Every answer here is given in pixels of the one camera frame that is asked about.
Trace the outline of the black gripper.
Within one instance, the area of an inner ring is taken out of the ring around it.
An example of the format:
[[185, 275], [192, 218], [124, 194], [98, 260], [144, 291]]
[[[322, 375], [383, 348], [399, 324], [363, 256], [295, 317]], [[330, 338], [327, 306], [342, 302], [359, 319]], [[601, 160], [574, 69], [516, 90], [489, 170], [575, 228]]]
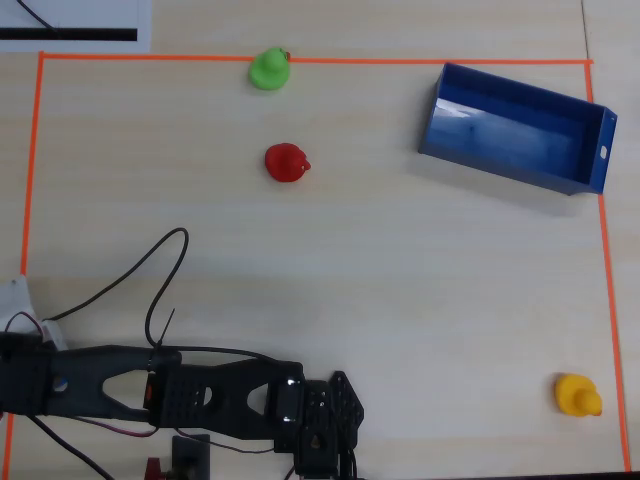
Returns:
[[1, 412], [37, 415], [44, 410], [50, 351], [35, 335], [1, 333]]

